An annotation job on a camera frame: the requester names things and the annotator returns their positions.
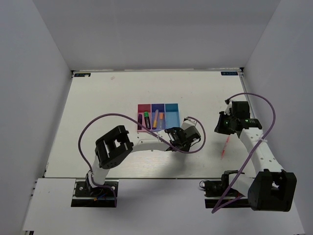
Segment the orange cap white highlighter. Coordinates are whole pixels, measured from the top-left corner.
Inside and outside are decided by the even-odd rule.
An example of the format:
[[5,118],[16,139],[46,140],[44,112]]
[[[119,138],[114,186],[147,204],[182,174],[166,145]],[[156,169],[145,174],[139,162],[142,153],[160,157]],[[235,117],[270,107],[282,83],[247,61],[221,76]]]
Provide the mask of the orange cap white highlighter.
[[163,129],[163,124],[164,124],[164,113],[159,113],[159,116],[158,116],[158,129],[159,130]]

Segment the orange cap pink highlighter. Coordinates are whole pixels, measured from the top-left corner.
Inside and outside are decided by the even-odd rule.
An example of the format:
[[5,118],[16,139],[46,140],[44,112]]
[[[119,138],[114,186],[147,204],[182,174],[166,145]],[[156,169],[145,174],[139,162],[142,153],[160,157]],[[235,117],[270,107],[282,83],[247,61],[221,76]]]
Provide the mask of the orange cap pink highlighter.
[[157,110],[155,111],[152,129],[157,129],[158,113],[159,113],[159,110],[157,109]]

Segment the purple cap black highlighter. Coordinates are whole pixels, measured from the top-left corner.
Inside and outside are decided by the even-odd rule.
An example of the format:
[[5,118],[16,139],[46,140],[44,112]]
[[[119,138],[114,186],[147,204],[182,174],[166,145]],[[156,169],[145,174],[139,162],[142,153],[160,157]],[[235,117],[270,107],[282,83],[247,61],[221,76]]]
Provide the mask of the purple cap black highlighter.
[[[142,114],[138,114],[138,123],[140,124],[140,125],[142,125]],[[141,130],[142,129],[142,127],[140,126],[140,125],[138,125],[137,126],[137,129],[138,130]]]

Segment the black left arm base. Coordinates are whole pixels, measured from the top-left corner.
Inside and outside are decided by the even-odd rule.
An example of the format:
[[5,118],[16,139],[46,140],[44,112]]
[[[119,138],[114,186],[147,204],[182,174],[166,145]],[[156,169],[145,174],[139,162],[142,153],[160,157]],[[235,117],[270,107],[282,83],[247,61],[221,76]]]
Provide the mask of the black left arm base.
[[72,208],[116,208],[113,192],[108,188],[88,188],[86,181],[75,182]]

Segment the green cap black highlighter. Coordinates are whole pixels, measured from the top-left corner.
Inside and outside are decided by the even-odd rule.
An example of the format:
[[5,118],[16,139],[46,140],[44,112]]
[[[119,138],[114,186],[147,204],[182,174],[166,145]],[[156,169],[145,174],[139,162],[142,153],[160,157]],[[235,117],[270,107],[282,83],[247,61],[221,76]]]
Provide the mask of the green cap black highlighter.
[[144,112],[144,120],[147,129],[151,129],[150,115],[149,112]]

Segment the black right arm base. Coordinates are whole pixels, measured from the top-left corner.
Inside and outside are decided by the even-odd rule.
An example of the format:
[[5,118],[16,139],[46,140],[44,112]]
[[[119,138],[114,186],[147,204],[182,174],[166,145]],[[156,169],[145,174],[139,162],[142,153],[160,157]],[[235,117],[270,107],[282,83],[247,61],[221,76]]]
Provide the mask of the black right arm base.
[[[226,190],[229,184],[229,176],[235,176],[238,173],[237,170],[225,171],[220,180],[202,180],[199,183],[200,188],[205,192],[204,202],[206,209],[213,209],[223,192]],[[249,208],[249,203],[246,198],[240,198],[235,202],[229,203],[232,199],[240,196],[240,193],[235,189],[230,189],[226,194],[226,197],[222,200],[221,205],[228,203],[224,208]]]

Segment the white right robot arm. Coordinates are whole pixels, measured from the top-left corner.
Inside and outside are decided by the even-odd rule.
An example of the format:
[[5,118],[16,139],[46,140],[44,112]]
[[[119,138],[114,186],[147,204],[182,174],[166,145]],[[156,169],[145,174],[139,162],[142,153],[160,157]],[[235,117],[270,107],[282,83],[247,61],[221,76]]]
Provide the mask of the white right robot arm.
[[221,197],[236,191],[245,196],[254,211],[288,212],[291,209],[297,178],[277,162],[263,138],[258,119],[251,118],[249,103],[228,101],[227,109],[220,112],[215,132],[236,134],[249,153],[244,162],[252,162],[255,177],[245,175],[242,168],[225,171],[221,177]]

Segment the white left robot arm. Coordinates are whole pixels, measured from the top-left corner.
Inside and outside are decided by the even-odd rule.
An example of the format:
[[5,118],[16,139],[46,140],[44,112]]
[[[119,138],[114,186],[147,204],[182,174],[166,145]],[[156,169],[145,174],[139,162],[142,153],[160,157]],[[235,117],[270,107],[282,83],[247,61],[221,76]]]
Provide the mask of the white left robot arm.
[[87,190],[92,195],[103,191],[106,176],[111,168],[120,165],[132,152],[161,151],[188,152],[191,146],[201,140],[194,125],[173,127],[156,132],[156,137],[148,133],[130,135],[125,126],[119,125],[99,138],[95,144],[95,159],[92,171],[87,174]]

